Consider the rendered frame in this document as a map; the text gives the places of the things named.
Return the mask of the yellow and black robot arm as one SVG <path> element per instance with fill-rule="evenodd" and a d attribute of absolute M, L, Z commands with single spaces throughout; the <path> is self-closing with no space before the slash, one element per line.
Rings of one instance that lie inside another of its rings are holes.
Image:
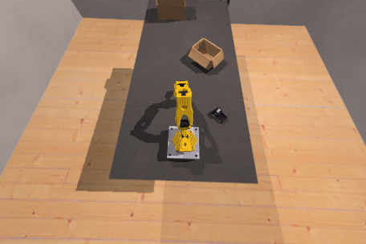
<path fill-rule="evenodd" d="M 194 146 L 197 143 L 197 138 L 191 130 L 189 130 L 189 132 L 187 131 L 187 129 L 190 129 L 193 125 L 193 109 L 191 106 L 192 92 L 189 88 L 188 81 L 176 81 L 173 94 L 177 98 L 175 121 L 177 122 L 178 129 L 181 130 L 181 132 L 177 131 L 173 138 L 175 151 L 195 150 Z M 187 115 L 188 120 L 181 120 L 183 115 Z"/>

